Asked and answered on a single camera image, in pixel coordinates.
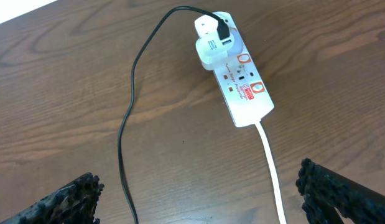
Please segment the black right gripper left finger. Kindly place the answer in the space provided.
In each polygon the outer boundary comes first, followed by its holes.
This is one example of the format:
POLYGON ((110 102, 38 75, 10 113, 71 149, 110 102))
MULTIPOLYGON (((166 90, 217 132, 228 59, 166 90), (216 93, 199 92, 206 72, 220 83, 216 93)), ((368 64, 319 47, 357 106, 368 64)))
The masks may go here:
POLYGON ((103 189, 100 178, 87 172, 2 223, 99 224, 95 212, 103 189))

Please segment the white power strip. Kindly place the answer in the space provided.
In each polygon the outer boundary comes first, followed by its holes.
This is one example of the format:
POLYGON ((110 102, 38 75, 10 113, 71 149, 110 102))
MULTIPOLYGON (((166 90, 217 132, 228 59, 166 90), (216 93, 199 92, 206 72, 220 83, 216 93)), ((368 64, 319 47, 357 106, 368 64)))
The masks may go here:
MULTIPOLYGON (((223 19, 234 36, 228 58, 211 70, 238 128, 255 125, 262 129, 261 120, 274 109, 268 90, 248 52, 236 24, 227 12, 215 12, 223 19)), ((217 31, 218 21, 208 15, 195 20, 198 38, 217 31)))

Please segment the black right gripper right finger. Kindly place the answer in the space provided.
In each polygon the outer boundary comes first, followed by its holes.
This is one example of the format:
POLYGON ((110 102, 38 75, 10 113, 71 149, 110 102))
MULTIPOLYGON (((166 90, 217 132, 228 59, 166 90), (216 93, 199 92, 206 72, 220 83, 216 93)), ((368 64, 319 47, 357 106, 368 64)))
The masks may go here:
POLYGON ((302 160, 296 187, 310 224, 385 223, 385 196, 329 170, 309 158, 302 160))

